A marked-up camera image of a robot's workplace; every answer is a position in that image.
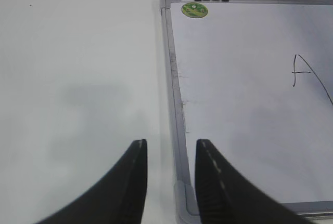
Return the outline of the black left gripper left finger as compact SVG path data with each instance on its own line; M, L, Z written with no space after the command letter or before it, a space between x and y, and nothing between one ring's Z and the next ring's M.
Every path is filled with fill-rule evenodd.
M97 183L41 223L141 223L147 193L147 141L135 140Z

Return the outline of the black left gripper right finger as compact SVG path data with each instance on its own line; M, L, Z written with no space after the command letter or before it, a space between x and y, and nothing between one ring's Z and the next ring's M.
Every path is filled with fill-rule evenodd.
M255 187L208 139L196 143L195 193L202 223L309 223Z

